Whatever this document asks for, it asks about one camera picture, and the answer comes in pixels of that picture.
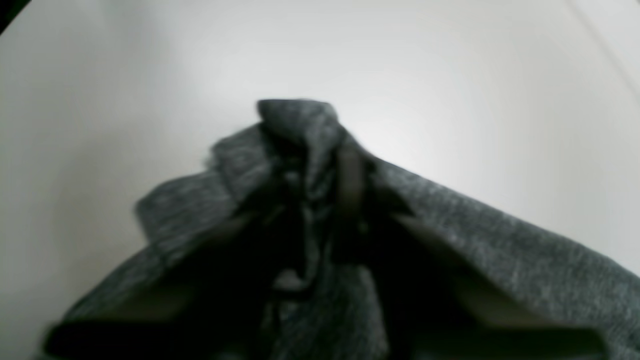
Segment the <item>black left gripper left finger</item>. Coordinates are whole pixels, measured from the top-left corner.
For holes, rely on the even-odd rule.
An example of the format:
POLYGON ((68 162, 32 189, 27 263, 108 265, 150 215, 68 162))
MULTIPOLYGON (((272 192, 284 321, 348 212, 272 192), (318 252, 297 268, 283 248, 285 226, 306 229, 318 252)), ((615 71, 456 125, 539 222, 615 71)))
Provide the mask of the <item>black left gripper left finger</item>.
POLYGON ((111 309, 62 322, 43 351, 62 360, 206 360, 227 345, 260 358, 259 326, 277 276, 306 263, 303 216, 274 175, 199 235, 158 280, 111 309))

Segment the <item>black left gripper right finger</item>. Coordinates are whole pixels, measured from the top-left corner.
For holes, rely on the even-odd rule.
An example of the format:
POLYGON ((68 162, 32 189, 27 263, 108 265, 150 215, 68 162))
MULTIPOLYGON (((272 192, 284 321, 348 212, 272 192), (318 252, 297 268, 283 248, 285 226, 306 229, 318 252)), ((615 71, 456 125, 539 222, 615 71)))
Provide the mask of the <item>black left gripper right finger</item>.
POLYGON ((365 153, 336 151, 334 260, 370 271, 391 360, 605 359, 597 331, 528 310, 373 171, 365 153))

